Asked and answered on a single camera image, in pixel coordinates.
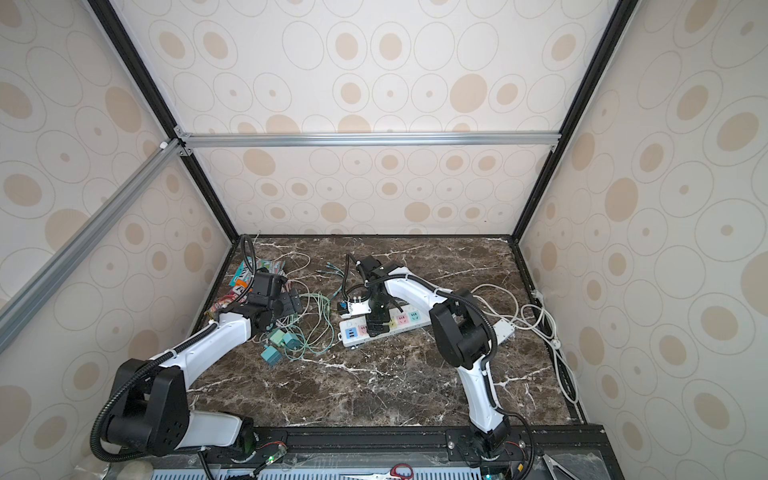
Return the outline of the white multicolour power strip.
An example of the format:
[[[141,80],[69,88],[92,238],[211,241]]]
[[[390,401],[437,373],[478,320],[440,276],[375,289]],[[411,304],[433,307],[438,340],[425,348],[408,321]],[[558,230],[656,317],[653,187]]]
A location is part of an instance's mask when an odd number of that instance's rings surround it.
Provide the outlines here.
[[[385,324],[368,322],[365,316],[343,320],[338,340],[346,348],[356,348],[371,341],[408,332],[431,324],[429,315],[411,305],[391,308]]]

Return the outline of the light green charger plug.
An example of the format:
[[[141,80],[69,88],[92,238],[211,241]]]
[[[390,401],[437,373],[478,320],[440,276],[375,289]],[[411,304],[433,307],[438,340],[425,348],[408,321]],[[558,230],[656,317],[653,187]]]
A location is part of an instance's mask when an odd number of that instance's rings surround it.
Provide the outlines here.
[[[269,336],[269,341],[276,347],[284,344],[285,332],[281,329],[275,329]]]

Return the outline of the teal charger with teal cable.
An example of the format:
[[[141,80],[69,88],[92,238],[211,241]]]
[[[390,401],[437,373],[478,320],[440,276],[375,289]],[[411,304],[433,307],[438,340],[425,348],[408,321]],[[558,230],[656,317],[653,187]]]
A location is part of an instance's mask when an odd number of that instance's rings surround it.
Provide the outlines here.
[[[260,356],[269,366],[277,365],[282,359],[281,352],[273,346],[266,347]]]

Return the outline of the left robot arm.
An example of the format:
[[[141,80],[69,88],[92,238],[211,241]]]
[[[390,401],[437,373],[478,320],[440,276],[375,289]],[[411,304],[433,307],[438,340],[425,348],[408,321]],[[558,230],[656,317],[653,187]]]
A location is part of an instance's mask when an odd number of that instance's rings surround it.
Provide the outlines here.
[[[236,347],[299,312],[301,300],[286,277],[256,272],[241,300],[224,307],[208,326],[148,360],[129,359],[117,370],[109,399],[92,425],[92,454],[108,463],[206,449],[250,458],[257,434],[248,417],[190,410],[187,390]]]

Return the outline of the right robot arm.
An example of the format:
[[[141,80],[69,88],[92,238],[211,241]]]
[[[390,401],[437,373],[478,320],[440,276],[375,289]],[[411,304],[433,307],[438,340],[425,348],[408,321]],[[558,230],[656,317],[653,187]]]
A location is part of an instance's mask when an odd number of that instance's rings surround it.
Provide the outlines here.
[[[429,317],[437,349],[457,369],[469,405],[469,418],[478,449],[486,458],[499,452],[511,433],[509,419],[524,418],[500,406],[490,362],[498,350],[498,336],[467,289],[439,287],[395,263],[382,264],[372,256],[355,262],[367,295],[347,297],[347,307],[364,307],[367,333],[390,331],[390,308],[398,301]]]

